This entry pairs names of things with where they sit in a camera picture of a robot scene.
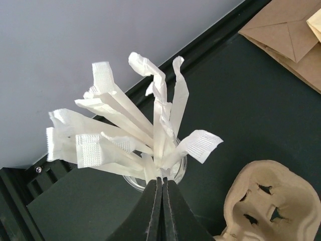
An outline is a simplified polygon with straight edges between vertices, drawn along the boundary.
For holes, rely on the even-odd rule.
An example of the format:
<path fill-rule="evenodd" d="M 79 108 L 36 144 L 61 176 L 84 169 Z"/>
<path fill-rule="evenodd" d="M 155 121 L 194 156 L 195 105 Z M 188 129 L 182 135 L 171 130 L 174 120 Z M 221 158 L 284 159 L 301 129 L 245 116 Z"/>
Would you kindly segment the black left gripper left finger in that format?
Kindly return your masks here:
<path fill-rule="evenodd" d="M 162 180 L 150 180 L 127 219 L 107 240 L 160 240 L 159 218 L 162 207 Z"/>

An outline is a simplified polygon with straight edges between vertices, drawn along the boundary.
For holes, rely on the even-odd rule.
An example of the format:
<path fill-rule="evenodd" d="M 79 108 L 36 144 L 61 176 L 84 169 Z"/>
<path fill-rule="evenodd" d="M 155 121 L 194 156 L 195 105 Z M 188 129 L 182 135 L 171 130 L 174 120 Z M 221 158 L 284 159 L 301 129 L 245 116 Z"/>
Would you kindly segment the brown pulp cup carrier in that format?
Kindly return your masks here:
<path fill-rule="evenodd" d="M 279 162 L 253 161 L 230 187 L 224 219 L 226 227 L 214 240 L 317 240 L 320 199 Z"/>

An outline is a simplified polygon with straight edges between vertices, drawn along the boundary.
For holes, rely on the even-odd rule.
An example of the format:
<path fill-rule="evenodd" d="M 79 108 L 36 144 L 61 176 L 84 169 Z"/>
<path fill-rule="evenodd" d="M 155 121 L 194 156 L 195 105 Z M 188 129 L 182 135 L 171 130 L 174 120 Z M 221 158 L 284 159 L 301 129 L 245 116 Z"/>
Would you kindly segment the brown kraft paper bag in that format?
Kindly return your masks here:
<path fill-rule="evenodd" d="M 320 1 L 269 2 L 239 34 L 320 92 L 320 41 L 307 24 Z"/>

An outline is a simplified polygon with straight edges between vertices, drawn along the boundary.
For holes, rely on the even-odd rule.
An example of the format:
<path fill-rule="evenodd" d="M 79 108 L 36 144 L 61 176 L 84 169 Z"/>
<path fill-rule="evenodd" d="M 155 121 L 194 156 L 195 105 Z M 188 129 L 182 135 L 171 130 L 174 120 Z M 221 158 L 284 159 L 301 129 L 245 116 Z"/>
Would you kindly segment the clear plastic stirrer cup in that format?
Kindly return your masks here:
<path fill-rule="evenodd" d="M 134 170 L 131 174 L 123 175 L 125 181 L 135 190 L 143 192 L 147 184 L 151 180 L 167 177 L 174 180 L 177 184 L 183 179 L 187 170 L 187 157 L 183 157 L 176 162 L 170 169 L 161 169 L 159 164 L 159 154 L 155 157 L 153 154 L 147 154 L 140 150 L 134 150 L 133 154 L 143 159 L 143 169 L 141 171 Z"/>

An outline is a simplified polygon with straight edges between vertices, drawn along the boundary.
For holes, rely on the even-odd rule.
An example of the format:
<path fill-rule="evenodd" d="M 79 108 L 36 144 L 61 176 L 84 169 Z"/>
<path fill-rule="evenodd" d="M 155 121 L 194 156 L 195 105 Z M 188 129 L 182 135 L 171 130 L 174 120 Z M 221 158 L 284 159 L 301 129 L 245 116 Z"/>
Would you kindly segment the white stirrers bundle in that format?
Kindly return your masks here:
<path fill-rule="evenodd" d="M 168 101 L 165 74 L 149 59 L 132 52 L 128 63 L 140 76 L 152 77 L 145 95 L 153 97 L 153 118 L 147 117 L 120 89 L 108 62 L 92 64 L 93 85 L 78 107 L 104 117 L 106 122 L 61 108 L 49 113 L 46 129 L 47 160 L 63 160 L 78 168 L 93 168 L 116 175 L 150 181 L 175 177 L 175 169 L 186 156 L 204 163 L 222 143 L 217 135 L 195 130 L 182 140 L 178 133 L 189 98 L 181 73 L 183 57 L 176 57 L 174 96 Z"/>

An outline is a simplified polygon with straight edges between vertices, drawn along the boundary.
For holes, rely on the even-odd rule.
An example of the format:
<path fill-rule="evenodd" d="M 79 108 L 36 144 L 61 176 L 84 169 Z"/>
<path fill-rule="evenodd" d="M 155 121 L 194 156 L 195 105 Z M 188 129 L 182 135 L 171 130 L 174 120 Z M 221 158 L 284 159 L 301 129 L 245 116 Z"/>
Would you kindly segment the light tan paper bag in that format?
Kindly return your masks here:
<path fill-rule="evenodd" d="M 321 42 L 321 9 L 315 12 L 306 23 L 316 36 L 319 42 Z"/>

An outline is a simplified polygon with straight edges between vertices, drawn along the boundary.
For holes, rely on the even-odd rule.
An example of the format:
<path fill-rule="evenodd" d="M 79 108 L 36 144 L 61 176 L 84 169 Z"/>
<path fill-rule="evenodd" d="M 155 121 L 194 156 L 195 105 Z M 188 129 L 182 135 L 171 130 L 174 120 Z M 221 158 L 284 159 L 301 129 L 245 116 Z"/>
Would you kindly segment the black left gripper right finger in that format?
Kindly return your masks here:
<path fill-rule="evenodd" d="M 162 240 L 214 240 L 195 218 L 176 182 L 163 181 Z"/>

